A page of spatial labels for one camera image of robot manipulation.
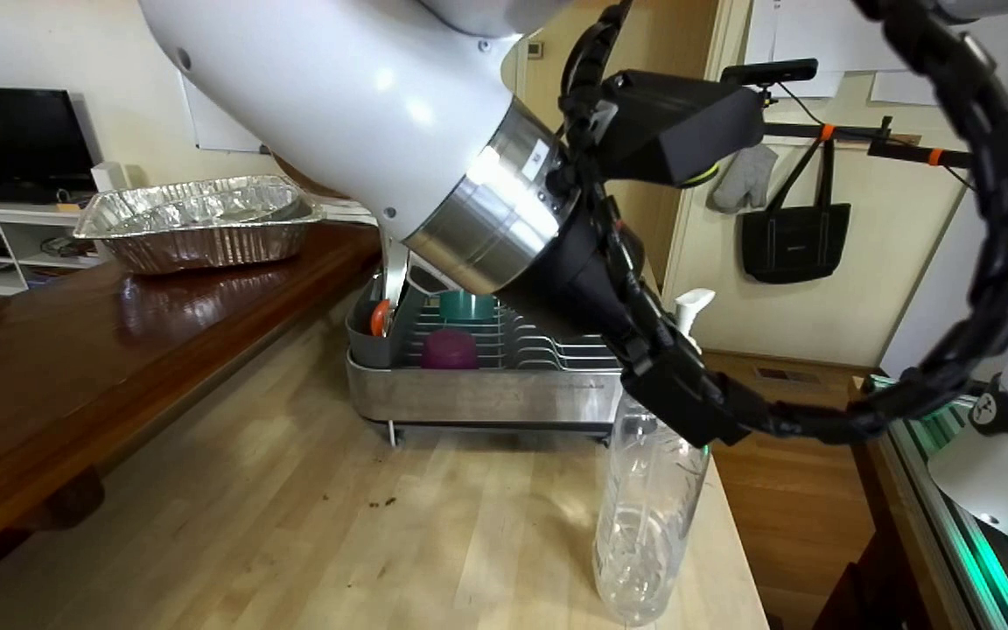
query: black bag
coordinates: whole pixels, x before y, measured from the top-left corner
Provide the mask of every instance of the black bag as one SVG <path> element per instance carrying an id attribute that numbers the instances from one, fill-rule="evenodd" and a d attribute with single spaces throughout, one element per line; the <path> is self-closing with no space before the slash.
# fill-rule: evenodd
<path id="1" fill-rule="evenodd" d="M 822 145 L 815 205 L 782 205 L 788 190 Z M 829 276 L 844 260 L 849 202 L 829 202 L 834 139 L 815 139 L 763 214 L 742 214 L 742 267 L 763 283 Z"/>

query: dish drainer tray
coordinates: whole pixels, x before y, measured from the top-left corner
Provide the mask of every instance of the dish drainer tray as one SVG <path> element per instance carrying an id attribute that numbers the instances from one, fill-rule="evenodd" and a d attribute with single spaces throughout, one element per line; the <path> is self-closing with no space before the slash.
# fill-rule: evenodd
<path id="1" fill-rule="evenodd" d="M 445 321 L 438 293 L 406 289 L 387 334 L 367 334 L 371 297 L 350 318 L 347 380 L 357 414 L 382 424 L 387 439 L 401 428 L 480 429 L 589 429 L 606 433 L 617 415 L 620 362 L 593 332 L 557 338 L 511 306 L 488 318 Z M 477 338 L 477 368 L 421 368 L 424 338 L 442 326 Z"/>

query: wire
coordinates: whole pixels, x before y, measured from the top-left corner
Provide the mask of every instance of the wire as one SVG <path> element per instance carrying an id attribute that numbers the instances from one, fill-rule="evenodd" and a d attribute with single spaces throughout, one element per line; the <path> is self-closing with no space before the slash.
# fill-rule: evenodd
<path id="1" fill-rule="evenodd" d="M 963 190 L 973 190 L 973 185 L 970 185 L 970 177 L 963 177 L 956 166 L 947 166 L 947 164 L 945 164 L 945 172 L 947 172 L 952 177 L 959 177 L 959 183 L 963 183 Z"/>
<path id="2" fill-rule="evenodd" d="M 806 96 L 798 96 L 788 83 L 780 83 L 780 89 L 782 89 L 798 107 L 806 107 L 806 115 L 808 115 L 815 127 L 822 127 L 822 118 L 806 104 Z"/>

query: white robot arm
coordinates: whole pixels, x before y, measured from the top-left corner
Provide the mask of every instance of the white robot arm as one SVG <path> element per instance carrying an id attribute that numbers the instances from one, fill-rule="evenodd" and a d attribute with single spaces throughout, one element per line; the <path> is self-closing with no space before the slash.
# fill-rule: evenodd
<path id="1" fill-rule="evenodd" d="M 565 0 L 138 0 L 176 67 L 308 177 L 375 208 L 397 246 L 548 330 L 593 330 L 623 359 L 623 383 L 688 439 L 744 429 L 859 439 L 919 415 L 970 383 L 977 359 L 1008 345 L 1008 95 L 982 48 L 947 19 L 1008 0 L 857 0 L 889 44 L 934 79 L 973 145 L 989 236 L 973 313 L 896 387 L 849 414 L 766 404 L 705 375 L 654 293 L 638 279 L 630 235 L 606 177 L 687 183 L 760 139 L 760 96 L 738 83 L 617 73 L 600 79 L 623 6 L 583 34 L 565 73 L 565 134 L 539 127 L 499 83 L 522 32 Z"/>

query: aluminum foil tray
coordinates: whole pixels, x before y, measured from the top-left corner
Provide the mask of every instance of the aluminum foil tray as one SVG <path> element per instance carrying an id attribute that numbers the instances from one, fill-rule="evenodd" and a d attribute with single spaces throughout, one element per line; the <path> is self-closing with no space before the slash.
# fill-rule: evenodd
<path id="1" fill-rule="evenodd" d="M 438 300 L 414 288 L 387 334 L 361 332 L 367 312 L 362 297 L 347 321 L 347 380 L 357 414 L 378 424 L 392 443 L 409 428 L 609 433 L 617 419 L 620 362 L 599 334 L 554 338 L 504 303 L 494 318 L 442 321 Z M 470 369 L 421 368 L 424 338 L 438 326 L 465 330 L 480 362 Z"/>
<path id="2" fill-rule="evenodd" d="M 288 177 L 264 176 L 100 191 L 73 235 L 100 241 L 135 276 L 161 276 L 291 260 L 315 220 Z"/>

